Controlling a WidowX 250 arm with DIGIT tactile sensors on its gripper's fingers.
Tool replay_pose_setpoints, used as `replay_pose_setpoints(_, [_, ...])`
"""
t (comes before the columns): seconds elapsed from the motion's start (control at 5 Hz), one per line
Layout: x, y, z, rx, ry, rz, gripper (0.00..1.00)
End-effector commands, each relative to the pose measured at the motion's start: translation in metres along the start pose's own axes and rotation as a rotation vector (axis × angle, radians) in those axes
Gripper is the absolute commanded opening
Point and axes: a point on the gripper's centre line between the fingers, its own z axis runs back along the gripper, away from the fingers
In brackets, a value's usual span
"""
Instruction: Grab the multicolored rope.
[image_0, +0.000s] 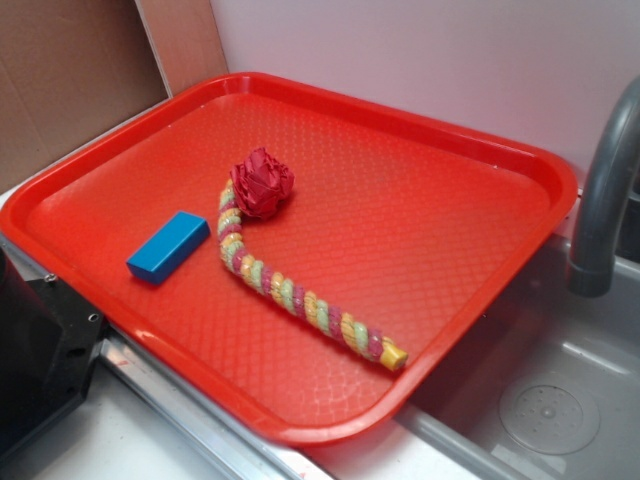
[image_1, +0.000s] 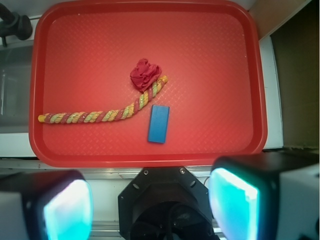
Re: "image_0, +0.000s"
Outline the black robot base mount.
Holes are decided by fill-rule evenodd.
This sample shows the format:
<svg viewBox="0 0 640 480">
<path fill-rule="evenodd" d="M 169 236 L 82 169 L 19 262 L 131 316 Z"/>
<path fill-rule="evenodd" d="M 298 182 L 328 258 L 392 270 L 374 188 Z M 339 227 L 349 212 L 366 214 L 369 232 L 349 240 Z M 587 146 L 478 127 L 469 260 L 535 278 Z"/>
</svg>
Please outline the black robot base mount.
<svg viewBox="0 0 640 480">
<path fill-rule="evenodd" d="M 1 254 L 1 462 L 81 405 L 106 321 L 63 280 L 24 279 Z"/>
</svg>

